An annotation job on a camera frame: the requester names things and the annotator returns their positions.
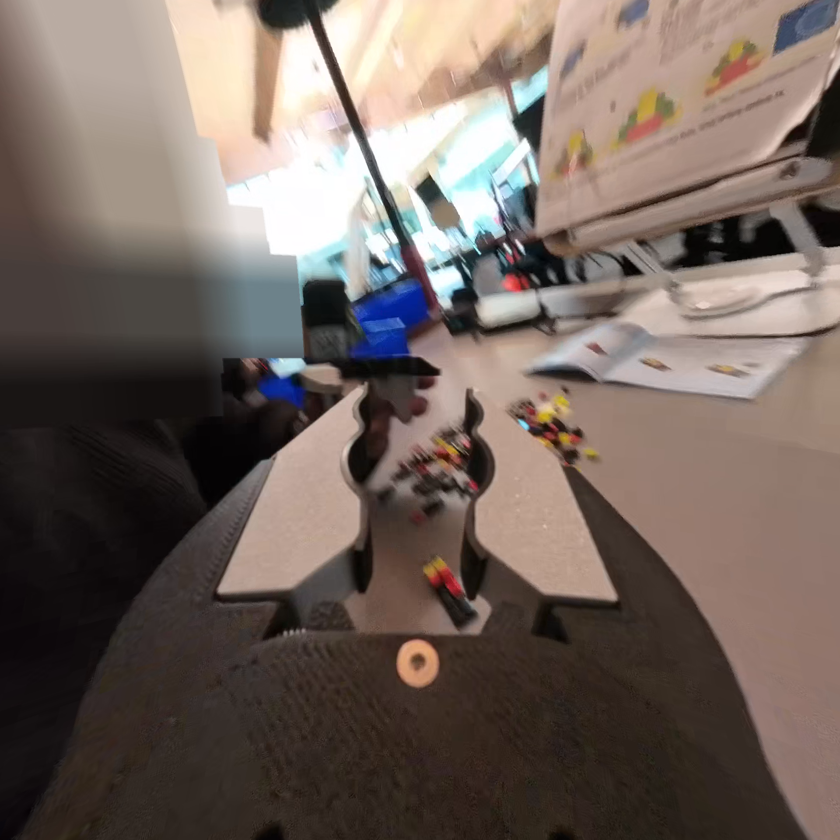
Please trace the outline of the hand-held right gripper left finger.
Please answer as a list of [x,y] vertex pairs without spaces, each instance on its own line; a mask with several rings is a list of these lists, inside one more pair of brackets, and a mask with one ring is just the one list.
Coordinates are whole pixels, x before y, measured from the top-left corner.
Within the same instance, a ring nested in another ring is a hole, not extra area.
[[216,588],[223,602],[286,602],[309,614],[366,593],[369,502],[351,459],[364,455],[360,386],[274,457]]

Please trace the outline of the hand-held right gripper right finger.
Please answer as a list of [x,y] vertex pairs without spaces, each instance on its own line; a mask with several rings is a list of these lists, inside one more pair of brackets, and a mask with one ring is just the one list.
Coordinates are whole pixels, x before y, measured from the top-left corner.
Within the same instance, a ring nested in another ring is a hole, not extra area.
[[616,587],[557,455],[484,393],[465,393],[469,499],[460,556],[467,597],[543,614],[613,608]]

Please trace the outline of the red yellow black lego assembly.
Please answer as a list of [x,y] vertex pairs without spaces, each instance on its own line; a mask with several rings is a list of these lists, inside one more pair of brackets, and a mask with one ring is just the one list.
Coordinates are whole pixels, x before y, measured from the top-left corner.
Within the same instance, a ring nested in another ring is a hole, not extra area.
[[460,630],[476,619],[475,607],[441,557],[432,557],[423,567],[423,574],[456,629]]

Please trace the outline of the lego instruction booklet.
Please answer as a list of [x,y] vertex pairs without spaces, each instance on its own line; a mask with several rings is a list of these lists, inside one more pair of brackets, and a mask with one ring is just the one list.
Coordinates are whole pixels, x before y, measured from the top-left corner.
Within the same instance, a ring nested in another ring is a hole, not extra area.
[[811,338],[658,337],[634,323],[611,321],[564,339],[523,372],[747,402],[811,343]]

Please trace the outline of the pile of loose lego pieces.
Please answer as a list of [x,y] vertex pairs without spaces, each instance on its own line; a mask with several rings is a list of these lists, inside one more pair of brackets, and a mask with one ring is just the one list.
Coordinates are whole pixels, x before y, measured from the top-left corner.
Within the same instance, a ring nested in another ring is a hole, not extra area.
[[[562,467],[579,470],[582,461],[601,460],[583,428],[573,421],[568,389],[553,396],[541,392],[536,400],[519,399],[510,403],[506,412]],[[479,481],[473,463],[479,455],[478,444],[473,442],[466,417],[462,416],[441,426],[427,441],[413,444],[387,480],[374,488],[372,496],[384,506],[394,501],[399,492],[407,491],[416,502],[410,519],[423,523],[444,510],[449,499],[467,502],[478,495]]]

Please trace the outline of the blue plastic crate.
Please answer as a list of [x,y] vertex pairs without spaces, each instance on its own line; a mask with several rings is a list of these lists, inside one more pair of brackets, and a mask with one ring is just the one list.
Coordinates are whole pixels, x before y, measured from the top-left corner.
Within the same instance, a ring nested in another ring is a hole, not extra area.
[[391,359],[411,354],[406,326],[399,318],[360,322],[360,337],[350,351],[356,360]]
[[359,323],[399,319],[408,329],[429,318],[424,286],[414,278],[373,290],[353,301],[350,312]]

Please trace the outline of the black pole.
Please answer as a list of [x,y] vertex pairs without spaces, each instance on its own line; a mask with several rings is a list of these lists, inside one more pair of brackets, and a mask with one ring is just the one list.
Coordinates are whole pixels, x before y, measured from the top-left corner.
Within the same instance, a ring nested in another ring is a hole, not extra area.
[[395,234],[402,262],[408,277],[419,282],[427,306],[427,321],[441,322],[443,314],[437,294],[428,277],[419,251],[409,237],[397,210],[391,189],[385,183],[381,167],[375,158],[359,111],[354,103],[340,62],[333,50],[322,16],[336,2],[317,1],[256,1],[254,2],[255,32],[255,104],[252,130],[254,136],[267,144],[272,132],[277,83],[280,78],[282,39],[285,33],[308,25],[324,61],[333,88],[338,95],[344,116],[372,179],[374,189]]

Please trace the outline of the printed paper sheet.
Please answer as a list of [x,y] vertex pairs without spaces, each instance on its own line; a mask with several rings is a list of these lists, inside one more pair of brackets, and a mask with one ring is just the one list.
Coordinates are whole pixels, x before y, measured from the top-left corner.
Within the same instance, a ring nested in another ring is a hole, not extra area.
[[539,234],[768,161],[816,108],[837,51],[838,2],[560,2]]

